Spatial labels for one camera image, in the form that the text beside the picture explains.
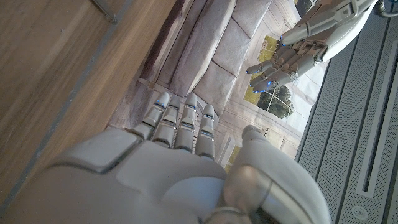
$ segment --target gray perforated panel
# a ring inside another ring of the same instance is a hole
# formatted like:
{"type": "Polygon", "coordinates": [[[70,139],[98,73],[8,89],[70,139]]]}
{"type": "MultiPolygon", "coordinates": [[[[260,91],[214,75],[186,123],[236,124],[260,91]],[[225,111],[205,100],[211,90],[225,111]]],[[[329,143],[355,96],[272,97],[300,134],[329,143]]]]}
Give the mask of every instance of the gray perforated panel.
{"type": "Polygon", "coordinates": [[[308,135],[303,145],[300,165],[303,166],[313,178],[316,178],[323,152],[326,147],[336,107],[345,82],[349,60],[351,58],[356,39],[335,56],[326,74],[325,82],[320,92],[319,101],[314,112],[308,135]]]}
{"type": "MultiPolygon", "coordinates": [[[[369,18],[369,20],[371,19],[372,23],[375,23],[375,26],[385,26],[387,24],[387,19],[381,19],[378,17],[369,18]]],[[[396,20],[395,22],[394,21],[390,22],[388,27],[384,48],[381,54],[379,67],[377,70],[376,79],[374,81],[373,92],[369,101],[367,114],[363,123],[362,133],[359,139],[358,149],[356,151],[356,157],[354,160],[349,184],[345,195],[345,201],[343,204],[343,208],[341,210],[340,223],[381,223],[382,222],[384,206],[390,184],[389,178],[391,176],[392,165],[394,164],[394,158],[395,158],[395,156],[392,155],[393,152],[392,152],[391,141],[393,141],[397,137],[396,136],[396,130],[398,128],[397,120],[395,122],[392,121],[390,123],[386,144],[384,146],[384,149],[382,149],[383,150],[382,159],[381,159],[382,162],[377,176],[376,188],[374,189],[373,198],[364,197],[362,195],[357,194],[356,188],[358,184],[359,173],[362,167],[362,162],[364,159],[366,145],[369,139],[369,132],[371,129],[373,117],[378,116],[378,114],[375,114],[375,109],[381,92],[381,86],[386,72],[387,63],[389,61],[392,42],[398,39],[397,19],[394,19],[396,20]],[[362,206],[363,208],[366,209],[369,215],[366,220],[359,220],[352,214],[351,209],[353,206],[356,205],[362,206]]],[[[372,38],[374,34],[375,34],[374,31],[369,32],[370,36],[368,38],[372,38]]]]}
{"type": "Polygon", "coordinates": [[[385,19],[371,14],[359,35],[319,171],[317,182],[328,202],[333,222],[337,221],[362,128],[385,27],[385,19]]]}

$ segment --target wooden surface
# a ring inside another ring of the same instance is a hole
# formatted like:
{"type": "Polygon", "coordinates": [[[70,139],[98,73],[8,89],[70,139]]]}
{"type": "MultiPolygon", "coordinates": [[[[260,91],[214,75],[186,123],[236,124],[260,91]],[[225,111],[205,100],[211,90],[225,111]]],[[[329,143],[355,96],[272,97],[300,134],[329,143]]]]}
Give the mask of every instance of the wooden surface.
{"type": "Polygon", "coordinates": [[[102,131],[175,0],[134,0],[32,173],[66,148],[102,131]]]}
{"type": "MultiPolygon", "coordinates": [[[[108,2],[118,12],[124,1],[108,2]]],[[[106,127],[173,3],[133,1],[30,174],[106,127]]],[[[21,176],[109,26],[90,1],[0,3],[0,202],[21,176]]]]}

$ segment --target window pane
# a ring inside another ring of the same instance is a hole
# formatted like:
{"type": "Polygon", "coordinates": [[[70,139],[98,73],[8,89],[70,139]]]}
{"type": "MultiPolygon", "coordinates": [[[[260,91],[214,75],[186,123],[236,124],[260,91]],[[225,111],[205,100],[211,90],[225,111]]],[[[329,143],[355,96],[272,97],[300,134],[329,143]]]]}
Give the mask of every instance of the window pane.
{"type": "Polygon", "coordinates": [[[257,103],[257,106],[260,107],[263,110],[268,109],[268,105],[271,102],[272,95],[269,94],[269,92],[264,92],[260,94],[260,99],[257,103]]]}
{"type": "Polygon", "coordinates": [[[225,168],[224,168],[225,172],[228,173],[230,169],[231,169],[231,165],[226,164],[225,168]]]}
{"type": "Polygon", "coordinates": [[[241,148],[238,146],[234,147],[234,150],[232,151],[231,156],[229,157],[228,162],[230,162],[231,164],[234,163],[236,156],[238,155],[238,152],[241,148]]]}
{"type": "Polygon", "coordinates": [[[280,101],[284,102],[287,106],[290,106],[292,100],[292,94],[286,86],[281,86],[275,89],[274,96],[276,96],[280,101]]]}
{"type": "Polygon", "coordinates": [[[272,113],[280,119],[283,119],[289,116],[289,109],[290,108],[286,106],[283,102],[273,97],[268,112],[272,113]]]}

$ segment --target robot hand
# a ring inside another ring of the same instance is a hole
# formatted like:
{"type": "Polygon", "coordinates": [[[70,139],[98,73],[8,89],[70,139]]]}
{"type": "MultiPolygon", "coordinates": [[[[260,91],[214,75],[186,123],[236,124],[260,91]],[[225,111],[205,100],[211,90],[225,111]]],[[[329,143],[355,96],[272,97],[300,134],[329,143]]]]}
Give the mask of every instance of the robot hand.
{"type": "Polygon", "coordinates": [[[281,47],[247,74],[261,73],[250,82],[254,93],[294,81],[318,62],[331,59],[361,31],[377,0],[321,0],[295,27],[280,37],[281,47]]]}
{"type": "Polygon", "coordinates": [[[204,109],[193,151],[196,96],[161,94],[129,132],[108,129],[65,151],[18,194],[5,223],[329,223],[310,174],[254,127],[230,172],[213,161],[204,109]]]}

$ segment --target ventilation grille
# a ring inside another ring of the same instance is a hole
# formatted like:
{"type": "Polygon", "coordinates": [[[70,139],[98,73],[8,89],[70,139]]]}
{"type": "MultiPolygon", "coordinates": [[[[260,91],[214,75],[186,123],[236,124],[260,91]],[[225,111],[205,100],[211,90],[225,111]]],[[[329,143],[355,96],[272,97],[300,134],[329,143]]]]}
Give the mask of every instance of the ventilation grille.
{"type": "Polygon", "coordinates": [[[338,219],[344,198],[344,187],[368,105],[385,27],[386,20],[371,15],[359,35],[318,175],[317,181],[328,202],[333,222],[338,219]]]}
{"type": "Polygon", "coordinates": [[[308,120],[311,125],[299,163],[314,179],[321,163],[322,154],[335,116],[336,106],[338,105],[339,95],[349,67],[347,58],[351,57],[354,46],[355,40],[331,60],[329,67],[333,69],[329,69],[326,74],[313,119],[308,120]]]}

